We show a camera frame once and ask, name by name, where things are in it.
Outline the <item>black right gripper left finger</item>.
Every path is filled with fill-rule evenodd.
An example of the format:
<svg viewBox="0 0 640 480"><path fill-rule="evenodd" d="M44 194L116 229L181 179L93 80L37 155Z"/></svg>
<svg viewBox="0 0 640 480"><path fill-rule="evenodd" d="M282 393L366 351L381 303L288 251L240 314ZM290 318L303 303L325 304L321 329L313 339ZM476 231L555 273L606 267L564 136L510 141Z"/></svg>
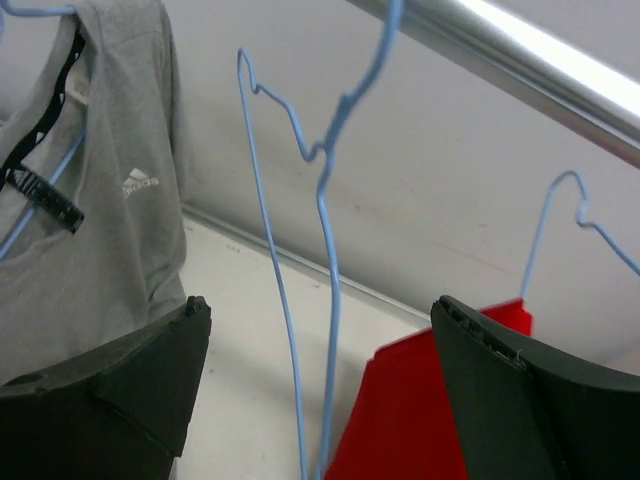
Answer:
<svg viewBox="0 0 640 480"><path fill-rule="evenodd" d="M142 329L2 385L2 478L169 478L210 331L210 307L191 296Z"/></svg>

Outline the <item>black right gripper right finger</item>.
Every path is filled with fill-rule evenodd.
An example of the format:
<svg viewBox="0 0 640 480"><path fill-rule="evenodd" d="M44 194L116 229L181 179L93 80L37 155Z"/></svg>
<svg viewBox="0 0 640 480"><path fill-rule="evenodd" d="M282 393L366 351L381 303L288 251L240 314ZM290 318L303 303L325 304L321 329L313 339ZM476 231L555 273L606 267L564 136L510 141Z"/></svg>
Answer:
<svg viewBox="0 0 640 480"><path fill-rule="evenodd" d="M431 310L472 479L636 479L639 378L443 296Z"/></svg>

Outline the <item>red t shirt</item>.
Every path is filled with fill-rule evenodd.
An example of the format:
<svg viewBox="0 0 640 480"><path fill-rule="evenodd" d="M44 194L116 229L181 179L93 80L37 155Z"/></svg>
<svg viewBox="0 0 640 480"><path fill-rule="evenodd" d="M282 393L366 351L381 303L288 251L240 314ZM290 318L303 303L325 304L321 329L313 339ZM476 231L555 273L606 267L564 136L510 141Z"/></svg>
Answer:
<svg viewBox="0 0 640 480"><path fill-rule="evenodd" d="M543 476L526 373L436 315L369 360L326 478Z"/></svg>

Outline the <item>grey t shirt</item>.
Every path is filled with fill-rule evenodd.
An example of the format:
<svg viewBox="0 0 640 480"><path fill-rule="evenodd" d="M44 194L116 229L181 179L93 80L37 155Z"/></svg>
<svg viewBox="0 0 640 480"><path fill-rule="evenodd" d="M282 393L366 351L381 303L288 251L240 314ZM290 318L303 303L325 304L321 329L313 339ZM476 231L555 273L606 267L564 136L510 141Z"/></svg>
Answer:
<svg viewBox="0 0 640 480"><path fill-rule="evenodd" d="M15 188L1 192L1 379L47 368L145 327L185 300L181 203L188 130L171 24L159 1L82 1L59 20L31 87L11 85L33 57L11 44L1 63L8 154L44 113L73 38L59 119L26 157L84 216L62 227Z"/></svg>

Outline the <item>silver clothes rack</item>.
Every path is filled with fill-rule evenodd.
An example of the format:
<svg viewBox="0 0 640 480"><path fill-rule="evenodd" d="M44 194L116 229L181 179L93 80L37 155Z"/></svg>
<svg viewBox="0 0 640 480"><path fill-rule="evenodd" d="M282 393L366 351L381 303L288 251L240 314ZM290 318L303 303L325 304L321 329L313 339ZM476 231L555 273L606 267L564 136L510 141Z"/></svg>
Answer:
<svg viewBox="0 0 640 480"><path fill-rule="evenodd" d="M487 1L404 1L397 29L627 164L639 83Z"/></svg>

